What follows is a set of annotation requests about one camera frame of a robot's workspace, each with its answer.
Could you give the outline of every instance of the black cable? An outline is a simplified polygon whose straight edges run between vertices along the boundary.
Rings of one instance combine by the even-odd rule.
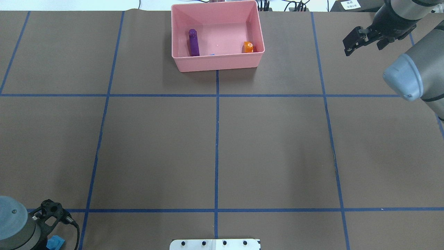
[[[80,242],[80,227],[75,221],[72,221],[70,224],[75,226],[75,228],[77,229],[77,243],[75,244],[75,248],[74,248],[74,250],[77,250],[77,248],[79,247],[79,242]]]
[[[258,0],[256,0],[256,3],[258,4],[258,11],[269,11],[270,1],[264,0],[263,5],[262,5],[262,0],[261,0],[261,4],[259,4]]]
[[[304,11],[307,11],[307,4],[308,4],[308,2],[310,2],[310,0],[308,0],[308,1],[306,1],[306,2],[304,3],[304,5],[305,5]]]
[[[296,3],[295,1],[285,1],[285,2],[288,2],[288,4],[287,4],[287,6],[285,6],[284,11],[287,10],[287,7],[288,7],[288,5],[290,5],[290,3],[294,3],[294,8],[296,9],[296,5],[297,5],[297,3]]]
[[[299,2],[299,4],[297,5],[297,8],[294,8],[294,10],[293,11],[302,11],[302,9],[303,9],[303,2],[302,1],[300,1]]]

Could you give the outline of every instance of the black device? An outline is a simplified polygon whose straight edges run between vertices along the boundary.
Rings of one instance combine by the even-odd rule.
[[[384,0],[358,0],[360,8],[346,10],[341,2],[347,1],[335,1],[330,12],[377,12],[384,5]]]
[[[416,28],[416,23],[441,2],[442,0],[385,0],[369,27],[357,26],[342,40],[345,55],[350,56],[356,49],[375,41],[378,41],[378,49],[382,50],[389,43],[404,39]]]
[[[48,250],[48,235],[55,229],[59,222],[65,225],[73,225],[77,229],[77,243],[75,250],[79,247],[80,228],[72,219],[71,214],[66,211],[60,203],[52,200],[45,200],[40,207],[30,213],[26,213],[26,209],[22,204],[9,197],[2,198],[4,208],[0,217],[4,218],[7,225],[14,231],[12,236],[0,240],[0,250]],[[54,222],[49,222],[50,218],[54,218]]]

